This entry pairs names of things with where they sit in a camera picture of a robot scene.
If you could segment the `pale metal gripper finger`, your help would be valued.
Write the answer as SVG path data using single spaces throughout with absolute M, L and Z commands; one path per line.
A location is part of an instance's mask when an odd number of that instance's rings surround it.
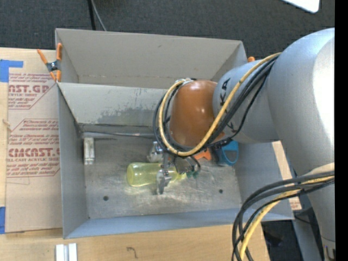
M 172 180 L 172 177 L 169 173 L 169 170 L 162 169 L 160 171 L 160 184 L 162 186 L 167 186 L 171 180 Z
M 156 175 L 156 186 L 157 195 L 161 195 L 165 188 L 165 177 L 162 172 L 158 172 Z

